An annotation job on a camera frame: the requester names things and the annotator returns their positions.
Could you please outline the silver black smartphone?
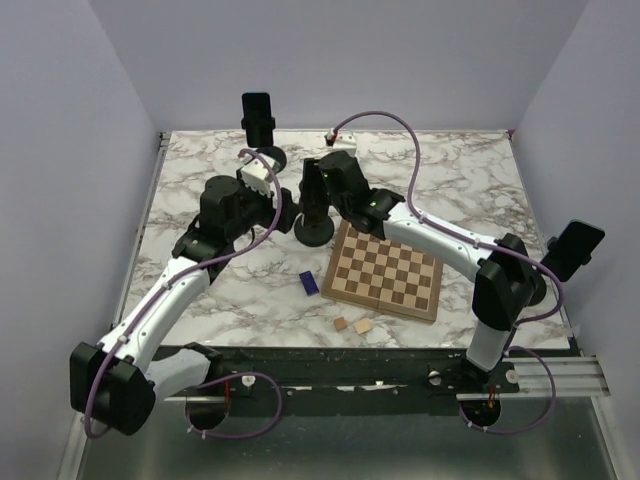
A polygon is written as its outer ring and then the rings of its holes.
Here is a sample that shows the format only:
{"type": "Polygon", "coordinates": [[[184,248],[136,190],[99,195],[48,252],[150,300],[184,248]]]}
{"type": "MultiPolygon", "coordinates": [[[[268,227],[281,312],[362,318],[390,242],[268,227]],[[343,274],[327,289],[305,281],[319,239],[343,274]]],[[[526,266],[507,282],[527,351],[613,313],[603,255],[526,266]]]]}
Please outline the silver black smartphone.
{"type": "Polygon", "coordinates": [[[329,200],[317,159],[304,160],[299,190],[302,224],[310,227],[323,222],[328,217],[329,200]]]}

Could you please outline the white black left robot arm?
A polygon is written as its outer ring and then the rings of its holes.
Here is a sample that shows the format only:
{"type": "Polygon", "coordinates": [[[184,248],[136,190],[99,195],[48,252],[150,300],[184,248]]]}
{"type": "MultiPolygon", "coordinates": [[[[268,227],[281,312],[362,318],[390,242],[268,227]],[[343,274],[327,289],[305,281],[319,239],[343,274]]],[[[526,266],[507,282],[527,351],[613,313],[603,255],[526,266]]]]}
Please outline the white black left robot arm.
{"type": "Polygon", "coordinates": [[[232,379],[213,348],[191,342],[163,360],[155,355],[184,311],[240,256],[235,241],[261,226],[289,232],[299,214],[289,189],[277,180],[214,176],[200,209],[177,240],[160,278],[130,314],[96,344],[80,343],[70,356],[71,406],[93,424],[124,435],[138,432],[155,405],[182,390],[214,393],[232,379]]]}

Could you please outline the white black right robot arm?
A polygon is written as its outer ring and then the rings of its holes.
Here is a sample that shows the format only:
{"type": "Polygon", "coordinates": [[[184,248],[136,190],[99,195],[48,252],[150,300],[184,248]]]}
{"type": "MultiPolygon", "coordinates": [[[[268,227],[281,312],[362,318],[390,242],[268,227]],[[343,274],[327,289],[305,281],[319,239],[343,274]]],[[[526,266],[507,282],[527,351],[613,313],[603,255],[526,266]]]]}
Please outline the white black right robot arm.
{"type": "Polygon", "coordinates": [[[527,255],[517,236],[467,233],[429,218],[400,194],[370,187],[358,160],[343,151],[326,155],[318,167],[331,204],[356,230],[426,252],[474,282],[478,323],[460,379],[474,392],[493,384],[516,320],[533,298],[546,295],[542,277],[553,273],[527,255]]]}

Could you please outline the blue phone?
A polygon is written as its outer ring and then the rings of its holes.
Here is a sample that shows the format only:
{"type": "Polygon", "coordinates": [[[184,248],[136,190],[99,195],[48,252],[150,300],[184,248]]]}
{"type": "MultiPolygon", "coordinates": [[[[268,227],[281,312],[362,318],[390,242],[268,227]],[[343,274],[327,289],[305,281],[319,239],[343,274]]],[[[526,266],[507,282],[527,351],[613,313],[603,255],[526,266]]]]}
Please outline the blue phone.
{"type": "Polygon", "coordinates": [[[561,282],[567,282],[591,261],[593,251],[604,237],[603,229],[581,220],[571,220],[559,236],[549,239],[541,263],[561,282]]]}

